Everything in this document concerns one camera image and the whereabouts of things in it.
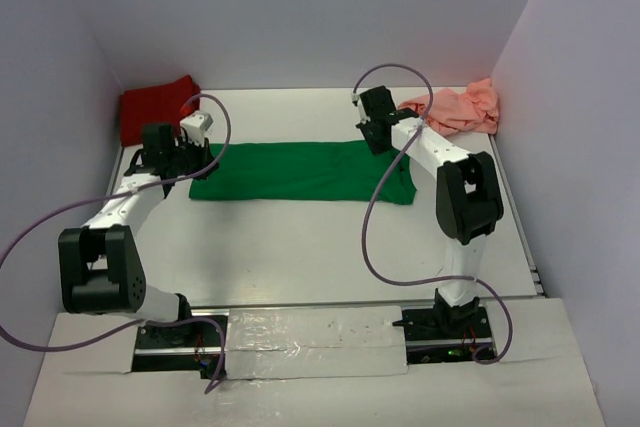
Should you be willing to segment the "green t-shirt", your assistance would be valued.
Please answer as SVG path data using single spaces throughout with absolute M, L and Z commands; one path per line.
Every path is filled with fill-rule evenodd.
M 189 198 L 367 202 L 397 154 L 375 156 L 363 140 L 232 144 Z

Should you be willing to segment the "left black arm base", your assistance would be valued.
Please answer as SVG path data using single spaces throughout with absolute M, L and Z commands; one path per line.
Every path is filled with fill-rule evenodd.
M 133 372 L 197 372 L 214 378 L 221 352 L 221 337 L 207 322 L 175 327 L 140 327 L 131 364 Z

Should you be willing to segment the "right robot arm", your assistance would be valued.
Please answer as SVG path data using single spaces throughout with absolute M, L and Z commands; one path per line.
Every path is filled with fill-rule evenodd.
M 351 97 L 360 114 L 356 128 L 373 154 L 396 149 L 435 180 L 435 217 L 447 243 L 434 324 L 441 335 L 455 338 L 477 312 L 476 278 L 486 239 L 504 215 L 494 159 L 454 145 L 416 112 L 398 109 L 384 86 Z

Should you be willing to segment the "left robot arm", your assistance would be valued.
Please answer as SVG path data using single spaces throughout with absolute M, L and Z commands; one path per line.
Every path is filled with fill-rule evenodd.
M 63 306 L 71 314 L 124 315 L 160 322 L 173 345 L 188 343 L 196 322 L 186 297 L 147 283 L 135 236 L 164 201 L 177 178 L 205 178 L 214 157 L 208 134 L 212 118 L 197 111 L 180 121 L 142 128 L 142 147 L 124 172 L 114 199 L 79 228 L 58 239 Z

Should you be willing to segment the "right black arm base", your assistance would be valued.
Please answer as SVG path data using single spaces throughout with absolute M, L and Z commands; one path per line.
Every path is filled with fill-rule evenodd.
M 409 365 L 493 361 L 497 356 L 484 307 L 448 329 L 436 325 L 434 308 L 403 309 L 392 325 L 403 330 Z

